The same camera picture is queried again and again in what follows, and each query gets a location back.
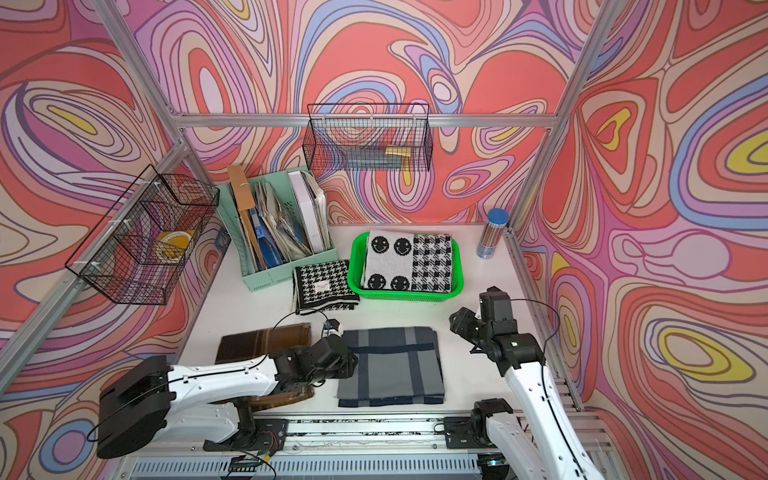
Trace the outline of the brown plaid scarf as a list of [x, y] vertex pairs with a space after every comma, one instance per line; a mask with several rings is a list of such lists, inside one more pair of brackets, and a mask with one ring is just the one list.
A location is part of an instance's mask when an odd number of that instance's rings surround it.
[[[239, 362], [265, 354], [280, 353], [291, 347], [306, 347], [310, 345], [311, 339], [311, 324], [308, 322], [227, 335], [220, 341], [215, 363]], [[248, 404], [252, 411], [262, 411], [309, 400], [313, 396], [314, 388], [305, 386], [292, 392], [242, 397], [238, 402]]]

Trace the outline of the grey navy plaid scarf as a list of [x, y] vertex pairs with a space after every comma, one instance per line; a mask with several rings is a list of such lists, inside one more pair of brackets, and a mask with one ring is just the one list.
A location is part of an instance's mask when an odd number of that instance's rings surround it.
[[429, 327], [349, 330], [342, 335], [358, 358], [338, 383], [341, 408], [439, 405], [445, 400], [437, 332]]

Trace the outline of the smiley face houndstooth scarf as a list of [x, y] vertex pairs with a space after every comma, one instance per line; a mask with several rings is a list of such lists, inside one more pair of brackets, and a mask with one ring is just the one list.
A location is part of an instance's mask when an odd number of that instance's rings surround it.
[[452, 291], [453, 240], [448, 234], [372, 230], [365, 246], [366, 290], [447, 294]]

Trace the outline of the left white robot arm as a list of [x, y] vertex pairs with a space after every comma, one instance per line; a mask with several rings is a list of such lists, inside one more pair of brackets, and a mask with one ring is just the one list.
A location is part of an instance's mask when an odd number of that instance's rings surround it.
[[308, 347], [209, 366], [171, 365], [163, 356], [152, 356], [104, 389], [88, 439], [100, 459], [126, 456], [153, 442], [201, 440], [217, 449], [257, 448], [263, 433], [251, 399], [347, 379], [357, 364], [357, 355], [336, 334]]

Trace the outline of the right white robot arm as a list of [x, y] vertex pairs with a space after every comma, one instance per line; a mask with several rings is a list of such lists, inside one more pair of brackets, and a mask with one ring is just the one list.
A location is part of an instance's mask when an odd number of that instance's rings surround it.
[[498, 449], [519, 479], [602, 479], [568, 418], [537, 339], [518, 330], [512, 299], [492, 286], [479, 294], [479, 311], [461, 308], [450, 330], [498, 369], [527, 420], [528, 436], [506, 400], [475, 403], [470, 431], [475, 441]]

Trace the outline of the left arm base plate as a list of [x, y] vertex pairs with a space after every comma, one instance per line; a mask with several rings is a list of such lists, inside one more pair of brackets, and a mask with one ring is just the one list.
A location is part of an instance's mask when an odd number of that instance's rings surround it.
[[284, 448], [288, 424], [287, 419], [257, 418], [227, 440], [221, 442], [205, 440], [203, 450], [207, 452], [242, 451], [272, 455]]

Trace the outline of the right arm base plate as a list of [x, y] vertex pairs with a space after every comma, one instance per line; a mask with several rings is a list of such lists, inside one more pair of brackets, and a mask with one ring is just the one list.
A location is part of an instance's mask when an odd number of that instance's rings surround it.
[[471, 417], [445, 417], [442, 420], [442, 434], [446, 447], [451, 450], [495, 447]]

